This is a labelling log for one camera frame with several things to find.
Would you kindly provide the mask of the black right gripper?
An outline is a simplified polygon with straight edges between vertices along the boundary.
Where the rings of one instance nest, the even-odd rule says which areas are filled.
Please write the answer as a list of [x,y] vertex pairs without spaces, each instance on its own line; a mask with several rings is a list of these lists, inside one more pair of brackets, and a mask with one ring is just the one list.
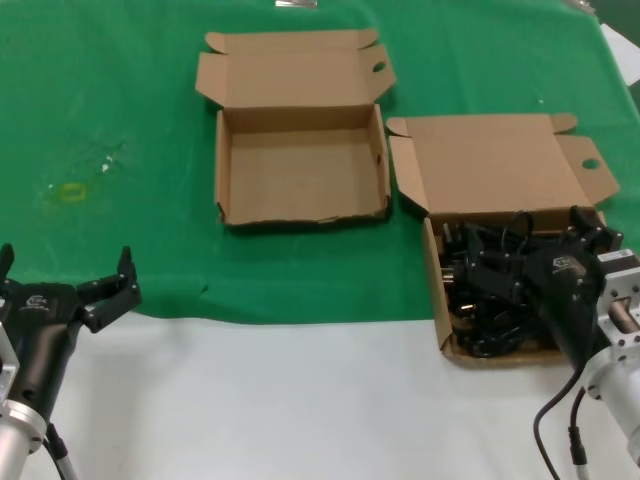
[[622,232],[610,228],[598,212],[570,208],[578,245],[554,245],[523,255],[531,239],[504,227],[462,222],[465,283],[510,305],[531,306],[571,366],[579,370],[607,345],[594,332],[596,303],[604,277],[597,254],[620,249]]

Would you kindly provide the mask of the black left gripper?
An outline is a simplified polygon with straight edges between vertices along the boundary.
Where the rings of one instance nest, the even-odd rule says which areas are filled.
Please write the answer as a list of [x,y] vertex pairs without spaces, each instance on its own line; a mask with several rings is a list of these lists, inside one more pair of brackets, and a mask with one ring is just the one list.
[[8,274],[14,259],[12,245],[5,243],[0,252],[1,323],[19,362],[8,398],[49,420],[82,320],[92,333],[100,332],[141,303],[141,290],[129,246],[122,249],[115,274],[75,288],[13,281]]

